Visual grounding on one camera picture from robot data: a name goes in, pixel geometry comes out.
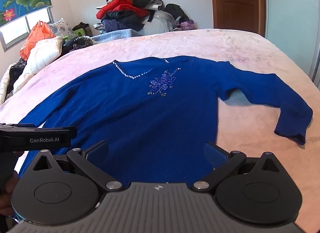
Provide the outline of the person's left hand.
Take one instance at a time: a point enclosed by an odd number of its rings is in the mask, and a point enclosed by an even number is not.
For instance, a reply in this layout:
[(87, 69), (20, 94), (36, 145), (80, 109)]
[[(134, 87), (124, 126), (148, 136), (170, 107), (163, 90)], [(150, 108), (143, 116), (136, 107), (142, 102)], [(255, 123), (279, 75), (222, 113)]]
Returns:
[(5, 185), (5, 192), (0, 196), (0, 214), (4, 216), (12, 216), (14, 210), (11, 204), (12, 193), (17, 186), (20, 178), (16, 171), (13, 172), (11, 178)]

